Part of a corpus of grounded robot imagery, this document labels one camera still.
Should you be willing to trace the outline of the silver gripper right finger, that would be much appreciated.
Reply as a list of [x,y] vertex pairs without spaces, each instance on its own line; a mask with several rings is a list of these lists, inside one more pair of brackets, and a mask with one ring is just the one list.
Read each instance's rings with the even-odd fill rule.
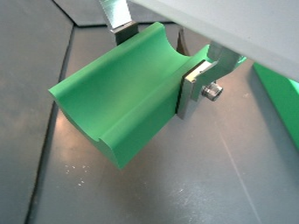
[[215,102],[223,92],[216,80],[230,74],[243,63],[243,56],[226,46],[212,41],[204,59],[182,78],[182,89],[176,103],[176,115],[183,119],[187,114],[190,101],[206,97]]

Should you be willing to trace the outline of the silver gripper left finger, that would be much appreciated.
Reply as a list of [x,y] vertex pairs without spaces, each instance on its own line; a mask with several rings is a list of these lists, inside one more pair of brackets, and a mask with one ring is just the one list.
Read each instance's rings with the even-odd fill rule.
[[138,22],[132,19],[127,0],[98,0],[104,13],[107,27],[115,35],[116,45],[124,43],[138,33]]

